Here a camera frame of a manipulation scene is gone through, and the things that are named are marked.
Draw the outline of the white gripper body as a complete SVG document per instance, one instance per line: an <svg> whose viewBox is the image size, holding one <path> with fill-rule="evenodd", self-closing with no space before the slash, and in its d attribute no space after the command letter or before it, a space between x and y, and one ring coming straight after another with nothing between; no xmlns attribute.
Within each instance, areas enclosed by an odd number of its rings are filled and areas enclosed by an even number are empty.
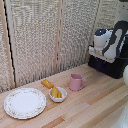
<svg viewBox="0 0 128 128"><path fill-rule="evenodd" d="M94 57L96 57L96 58L99 58L99 59L102 59L104 61L107 61L109 63L113 63L115 61L115 59L108 59L108 58L106 58L105 56L102 55L102 51L96 50L92 46L89 46L89 54L94 56Z"/></svg>

